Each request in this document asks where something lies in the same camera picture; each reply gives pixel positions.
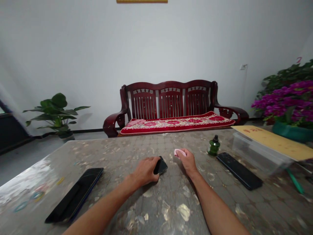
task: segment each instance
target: red cushion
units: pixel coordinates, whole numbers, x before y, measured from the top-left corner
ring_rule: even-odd
[[[134,125],[127,124],[120,132],[123,135],[129,134],[144,134],[144,133],[165,133],[179,132],[200,129],[210,129],[217,127],[227,127],[235,123],[235,120],[230,120],[213,111],[201,115],[186,116],[186,117],[170,117],[143,120]]]

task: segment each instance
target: small green bottle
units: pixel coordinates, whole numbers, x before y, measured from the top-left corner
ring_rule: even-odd
[[[208,153],[212,156],[216,156],[221,143],[218,141],[218,135],[215,135],[213,140],[210,140],[210,148]]]

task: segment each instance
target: gray floor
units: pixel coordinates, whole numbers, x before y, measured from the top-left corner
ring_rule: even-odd
[[[104,132],[75,134],[76,140],[106,139]],[[58,136],[32,141],[0,156],[0,186],[63,145]]]

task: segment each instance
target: clear plastic box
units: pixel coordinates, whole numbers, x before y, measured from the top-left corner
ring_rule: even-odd
[[[232,150],[266,175],[286,169],[294,160],[236,132]]]

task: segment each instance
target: purple orchid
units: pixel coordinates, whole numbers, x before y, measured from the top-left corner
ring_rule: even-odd
[[[286,116],[288,108],[292,107],[291,120],[296,126],[313,122],[313,80],[302,81],[274,90],[261,100],[256,100],[252,106],[263,110],[266,117],[280,118]]]

